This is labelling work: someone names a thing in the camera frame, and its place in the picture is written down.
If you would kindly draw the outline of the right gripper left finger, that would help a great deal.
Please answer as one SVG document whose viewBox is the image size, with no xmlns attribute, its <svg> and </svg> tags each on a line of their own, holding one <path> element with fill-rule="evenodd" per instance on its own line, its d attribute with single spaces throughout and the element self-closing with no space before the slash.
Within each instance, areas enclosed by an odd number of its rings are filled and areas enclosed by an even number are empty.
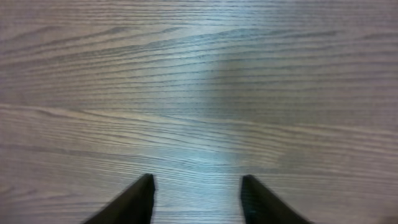
<svg viewBox="0 0 398 224">
<path fill-rule="evenodd" d="M 151 224 L 155 179 L 144 174 L 83 224 Z"/>
</svg>

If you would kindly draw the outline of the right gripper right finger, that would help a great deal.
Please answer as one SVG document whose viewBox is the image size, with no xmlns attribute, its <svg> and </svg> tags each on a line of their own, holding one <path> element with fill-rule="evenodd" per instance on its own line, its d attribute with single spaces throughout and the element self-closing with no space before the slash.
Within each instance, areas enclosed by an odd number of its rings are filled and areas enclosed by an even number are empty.
<svg viewBox="0 0 398 224">
<path fill-rule="evenodd" d="M 242 177 L 240 199 L 245 224 L 311 224 L 253 175 Z"/>
</svg>

